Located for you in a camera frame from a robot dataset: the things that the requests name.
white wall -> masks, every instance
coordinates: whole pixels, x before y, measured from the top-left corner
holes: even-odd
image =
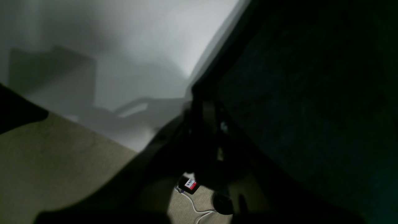
[[[246,0],[3,0],[0,83],[135,150],[178,115]]]

carpeted floor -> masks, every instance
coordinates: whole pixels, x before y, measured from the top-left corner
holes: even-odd
[[[40,211],[78,202],[135,155],[55,114],[0,135],[0,223],[30,224]],[[200,187],[192,196],[198,210],[212,209],[212,193]],[[194,224],[200,216],[176,192],[168,213],[175,224]],[[231,218],[214,213],[201,223],[229,223]]]

